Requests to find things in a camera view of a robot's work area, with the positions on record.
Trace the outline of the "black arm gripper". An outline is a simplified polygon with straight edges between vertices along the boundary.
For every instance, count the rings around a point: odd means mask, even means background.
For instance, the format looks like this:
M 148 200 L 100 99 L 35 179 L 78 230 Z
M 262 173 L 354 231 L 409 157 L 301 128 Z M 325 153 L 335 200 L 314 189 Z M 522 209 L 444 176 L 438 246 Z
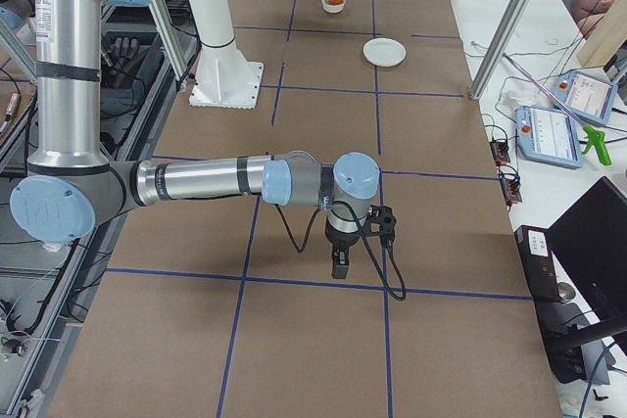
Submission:
M 350 247 L 360 239 L 360 236 L 357 232 L 346 233 L 336 229 L 326 229 L 325 236 L 332 246 L 331 277 L 338 280 L 346 279 L 350 269 Z

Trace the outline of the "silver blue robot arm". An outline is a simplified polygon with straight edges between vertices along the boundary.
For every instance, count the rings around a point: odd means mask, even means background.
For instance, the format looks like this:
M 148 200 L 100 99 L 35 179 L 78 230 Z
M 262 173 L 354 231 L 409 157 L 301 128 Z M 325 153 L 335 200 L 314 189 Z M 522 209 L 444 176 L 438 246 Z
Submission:
M 345 278 L 351 246 L 382 235 L 385 211 L 372 204 L 380 170 L 370 156 L 351 152 L 324 164 L 292 151 L 158 163 L 154 138 L 142 140 L 140 159 L 112 160 L 101 150 L 103 6 L 157 1 L 35 0 L 38 146 L 10 196 L 16 223 L 38 241 L 65 244 L 157 202 L 257 196 L 324 213 L 331 274 Z

